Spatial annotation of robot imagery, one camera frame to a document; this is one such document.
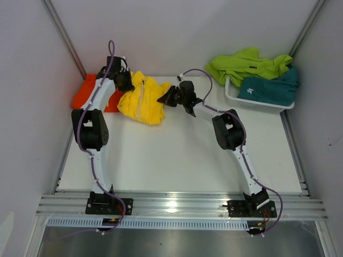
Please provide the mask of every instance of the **clothing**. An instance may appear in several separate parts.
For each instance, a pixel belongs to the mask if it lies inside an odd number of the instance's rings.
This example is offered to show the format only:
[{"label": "clothing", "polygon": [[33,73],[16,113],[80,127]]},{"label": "clothing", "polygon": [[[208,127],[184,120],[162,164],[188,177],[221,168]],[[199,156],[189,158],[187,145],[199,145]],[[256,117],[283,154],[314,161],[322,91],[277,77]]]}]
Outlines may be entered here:
[{"label": "clothing", "polygon": [[[96,74],[87,74],[84,83],[82,84],[79,92],[74,96],[71,103],[72,109],[81,109],[90,97],[96,83]],[[125,92],[120,92],[118,89],[108,100],[108,104],[105,107],[105,112],[119,112],[118,102]]]},{"label": "clothing", "polygon": [[288,71],[286,65],[292,62],[289,55],[280,55],[274,60],[259,58],[259,50],[245,48],[232,56],[220,55],[206,65],[206,70],[218,84],[225,85],[229,76],[236,87],[241,87],[243,79],[256,76],[265,79],[278,78]]},{"label": "clothing", "polygon": [[295,100],[298,87],[297,69],[291,67],[285,75],[277,79],[245,78],[238,98],[290,106]]},{"label": "clothing", "polygon": [[144,76],[140,71],[131,73],[131,76],[135,89],[122,96],[118,104],[119,111],[139,122],[160,124],[165,113],[163,104],[157,99],[168,91],[170,82],[159,86],[155,79]]}]

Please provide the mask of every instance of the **metal frame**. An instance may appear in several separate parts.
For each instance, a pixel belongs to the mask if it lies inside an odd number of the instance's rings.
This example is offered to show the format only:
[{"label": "metal frame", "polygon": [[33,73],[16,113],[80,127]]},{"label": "metal frame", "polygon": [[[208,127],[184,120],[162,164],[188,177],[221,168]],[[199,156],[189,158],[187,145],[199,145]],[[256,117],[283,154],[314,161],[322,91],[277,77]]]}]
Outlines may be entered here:
[{"label": "metal frame", "polygon": [[[320,12],[324,8],[327,0],[318,0],[310,17],[308,18],[303,30],[299,34],[294,43],[290,55],[293,57],[302,45],[304,39],[309,34],[311,27],[317,20]],[[51,2],[51,0],[42,0],[47,13],[54,23],[59,35],[64,41],[73,61],[75,62],[80,74],[83,78],[86,77],[85,69],[73,47],[65,28]],[[288,114],[281,113],[281,119],[286,132],[292,157],[295,163],[296,171],[299,176],[299,181],[302,188],[301,195],[283,195],[284,213],[281,221],[316,221],[320,242],[326,256],[337,256],[333,246],[333,241],[327,226],[327,215],[323,202],[321,200],[312,199],[308,186],[305,182],[305,174],[303,165],[299,157],[299,152],[296,147],[294,133],[289,123]],[[36,226],[33,231],[32,240],[28,247],[26,256],[36,256],[39,250],[40,242],[43,237],[44,230],[49,220],[66,220],[68,226],[72,226],[72,220],[91,220],[109,216],[101,215],[86,215],[85,207],[89,192],[85,191],[61,191],[58,189],[58,181],[62,176],[63,168],[66,161],[66,156],[69,152],[72,133],[69,137],[68,147],[59,167],[58,180],[52,194],[43,195],[36,213]],[[241,200],[243,197],[238,194],[226,193],[182,193],[182,192],[116,192],[119,197],[133,198],[134,207],[132,216],[128,217],[128,222],[131,223],[131,228],[147,228],[147,223],[150,221],[173,221],[173,222],[198,222],[204,224],[214,224],[222,221],[233,223],[244,223],[248,219],[228,218],[228,211],[222,205],[228,200]],[[275,201],[277,210],[279,210],[280,202],[278,198],[271,195],[271,199]],[[149,225],[149,228],[156,228],[154,225]]]},{"label": "metal frame", "polygon": [[329,0],[318,0],[315,7],[313,8],[312,12],[310,13],[309,18],[305,22],[304,27],[302,28],[298,38],[296,39],[294,45],[292,46],[291,51],[289,52],[289,55],[294,58],[294,56],[297,54],[298,50],[300,49],[300,46],[303,44],[306,37],[309,35],[313,25],[316,23],[318,17],[320,16],[322,10],[325,8],[326,3]]},{"label": "metal frame", "polygon": [[[173,218],[188,220],[228,219],[228,211],[222,205],[228,200],[243,200],[240,194],[192,194],[192,193],[146,193],[116,192],[118,197],[133,198],[132,216],[129,218]],[[283,195],[284,212],[282,221],[327,221],[322,200],[310,199],[306,188],[303,197]],[[85,208],[89,192],[64,192],[43,195],[39,204],[38,216],[66,217],[117,217],[115,215],[86,215]],[[271,195],[277,210],[278,198]],[[255,220],[255,218],[231,218],[231,220]]]},{"label": "metal frame", "polygon": [[58,15],[58,13],[56,12],[56,9],[54,7],[54,5],[52,4],[51,0],[41,0],[42,4],[45,7],[45,10],[47,11],[51,21],[53,22],[53,24],[55,25],[55,28],[58,32],[58,34],[60,35],[62,41],[65,44],[65,47],[67,48],[68,52],[71,55],[71,58],[73,59],[77,69],[79,70],[81,76],[83,79],[86,79],[86,71],[85,68],[79,58],[79,56],[76,53],[76,50],[68,36],[68,33],[66,32],[61,19]]}]

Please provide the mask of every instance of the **cable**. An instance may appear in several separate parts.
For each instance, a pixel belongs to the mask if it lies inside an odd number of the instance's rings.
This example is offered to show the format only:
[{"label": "cable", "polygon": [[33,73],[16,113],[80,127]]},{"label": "cable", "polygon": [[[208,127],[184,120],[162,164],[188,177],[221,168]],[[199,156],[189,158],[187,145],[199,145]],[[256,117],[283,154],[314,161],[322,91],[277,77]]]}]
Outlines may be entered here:
[{"label": "cable", "polygon": [[212,82],[211,76],[206,71],[203,71],[201,69],[190,69],[190,70],[185,71],[183,73],[183,75],[186,75],[190,71],[200,71],[200,72],[204,73],[210,79],[210,82],[211,82],[210,90],[207,92],[207,94],[205,95],[205,97],[203,99],[203,104],[205,104],[205,100],[206,100],[206,98],[208,97],[208,95],[210,94],[210,92],[212,91],[212,88],[213,88],[213,82]]},{"label": "cable", "polygon": [[265,221],[265,223],[267,223],[270,220],[270,216],[269,216],[268,212],[265,209],[263,210],[263,217],[264,217],[264,215],[266,215],[267,218],[268,218],[268,220]]},{"label": "cable", "polygon": [[[106,72],[105,72],[105,74],[104,74],[102,80],[100,81],[99,87],[96,88],[96,90],[94,91],[94,94],[93,94],[93,96],[92,96],[92,98],[91,98],[91,100],[90,100],[90,103],[88,104],[88,106],[85,108],[85,110],[84,110],[83,113],[81,114],[81,117],[80,117],[80,120],[79,120],[79,123],[78,123],[78,126],[77,126],[76,138],[77,138],[77,144],[79,145],[80,150],[83,151],[83,152],[85,152],[85,153],[88,153],[88,154],[90,155],[90,157],[91,157],[92,175],[93,175],[93,179],[96,181],[97,186],[98,186],[105,194],[109,195],[109,196],[112,197],[112,198],[115,198],[116,200],[118,200],[118,201],[122,204],[122,206],[123,206],[123,214],[125,215],[125,213],[126,213],[126,206],[125,206],[124,201],[123,201],[121,198],[117,197],[116,195],[111,194],[110,192],[108,192],[107,190],[105,190],[105,189],[102,187],[102,185],[99,183],[98,178],[96,177],[95,168],[94,168],[94,156],[93,156],[93,154],[92,154],[89,150],[84,149],[84,148],[82,147],[81,141],[80,141],[80,131],[81,131],[82,122],[83,122],[83,120],[84,120],[84,118],[85,118],[85,115],[86,115],[87,111],[88,111],[89,108],[92,106],[92,103],[93,103],[93,101],[94,101],[94,99],[95,99],[95,97],[96,97],[98,91],[99,91],[100,88],[102,87],[102,84],[103,84],[103,82],[105,81],[105,78],[107,77],[107,75],[108,75],[108,73],[109,73],[109,71],[110,71],[110,68],[111,68],[111,66],[112,66],[112,63],[113,63],[114,51],[115,51],[115,45],[114,45],[113,40],[110,40],[110,41],[108,42],[108,50],[109,50],[109,52],[110,52],[110,54],[111,54],[111,60],[110,60],[110,62],[109,62],[109,64],[108,64],[108,67],[106,68]],[[122,217],[120,218],[120,220],[119,220],[119,222],[118,222],[117,224],[115,224],[110,230],[105,231],[105,232],[103,232],[102,234],[113,232],[113,231],[122,223],[122,221],[123,221],[123,219],[124,219],[124,215],[122,215]]]},{"label": "cable", "polygon": [[208,109],[210,109],[210,110],[212,110],[212,111],[218,112],[218,113],[220,113],[220,114],[228,114],[229,116],[231,116],[231,118],[235,119],[235,120],[241,125],[242,130],[243,130],[243,141],[242,141],[242,144],[241,144],[241,146],[240,146],[240,153],[241,153],[241,155],[242,155],[242,157],[243,157],[244,164],[245,164],[245,166],[247,167],[247,170],[248,170],[248,173],[249,173],[249,175],[250,175],[250,178],[251,178],[257,185],[259,185],[260,187],[264,187],[264,188],[267,189],[268,191],[274,193],[274,194],[279,198],[279,200],[280,200],[280,212],[279,212],[279,216],[278,216],[277,220],[273,223],[273,225],[271,225],[271,227],[269,227],[269,228],[264,232],[264,233],[266,233],[266,232],[270,231],[277,223],[279,223],[279,221],[280,221],[280,219],[281,219],[282,212],[283,212],[283,210],[284,210],[284,201],[282,200],[281,195],[280,195],[277,191],[275,191],[275,190],[273,190],[273,189],[271,189],[271,188],[269,188],[269,187],[263,185],[263,184],[260,183],[256,178],[254,178],[254,176],[253,176],[253,174],[252,174],[252,172],[251,172],[251,170],[250,170],[250,167],[249,167],[249,165],[248,165],[248,161],[247,161],[247,159],[245,158],[244,151],[243,151],[243,146],[245,145],[245,143],[246,143],[246,141],[247,141],[247,131],[245,130],[245,127],[244,127],[243,123],[241,122],[241,120],[240,120],[236,115],[232,114],[231,112],[217,110],[216,108],[214,108],[214,107],[208,105],[207,103],[205,103],[205,99],[206,99],[206,98],[208,97],[208,95],[211,93],[212,88],[213,88],[213,82],[212,82],[211,76],[210,76],[207,72],[205,72],[205,71],[203,71],[203,70],[201,70],[201,69],[190,69],[190,70],[185,71],[185,72],[183,73],[183,75],[187,74],[187,73],[190,72],[190,71],[200,71],[200,72],[202,72],[202,73],[205,73],[205,74],[208,76],[208,78],[210,79],[211,87],[210,87],[210,90],[207,92],[207,94],[205,95],[205,97],[204,97],[204,99],[203,99],[203,105],[204,105],[204,107],[206,107],[206,108],[208,108]]}]

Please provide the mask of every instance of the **floor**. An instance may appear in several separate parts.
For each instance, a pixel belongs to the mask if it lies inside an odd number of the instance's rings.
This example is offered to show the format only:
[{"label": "floor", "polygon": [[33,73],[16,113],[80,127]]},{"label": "floor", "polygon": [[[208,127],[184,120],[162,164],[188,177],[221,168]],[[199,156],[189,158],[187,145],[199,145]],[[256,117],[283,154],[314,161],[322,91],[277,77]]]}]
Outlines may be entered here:
[{"label": "floor", "polygon": [[102,236],[79,228],[48,227],[39,257],[317,257],[324,256],[314,222],[280,222],[265,235],[251,238],[243,231],[118,229]]},{"label": "floor", "polygon": [[[209,89],[207,78],[188,77],[198,97]],[[156,77],[159,83],[175,77]],[[224,87],[214,85],[206,102],[230,110]],[[259,180],[281,194],[301,194],[279,114],[234,108],[247,131],[247,153]],[[194,118],[183,106],[166,106],[160,125],[148,126],[121,114],[104,113],[109,141],[104,153],[116,191],[241,193],[237,167],[222,150],[212,122]],[[72,139],[59,190],[89,190],[93,178],[88,157]]]}]

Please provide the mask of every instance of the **teal shirt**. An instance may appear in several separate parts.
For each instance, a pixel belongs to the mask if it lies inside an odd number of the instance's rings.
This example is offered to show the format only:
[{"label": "teal shirt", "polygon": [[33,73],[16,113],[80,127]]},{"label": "teal shirt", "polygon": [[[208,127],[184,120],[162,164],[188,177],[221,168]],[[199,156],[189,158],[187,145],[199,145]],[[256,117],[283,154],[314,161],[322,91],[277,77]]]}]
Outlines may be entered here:
[{"label": "teal shirt", "polygon": [[295,91],[298,87],[297,68],[292,67],[277,79],[245,78],[238,98],[290,106],[295,101]]}]

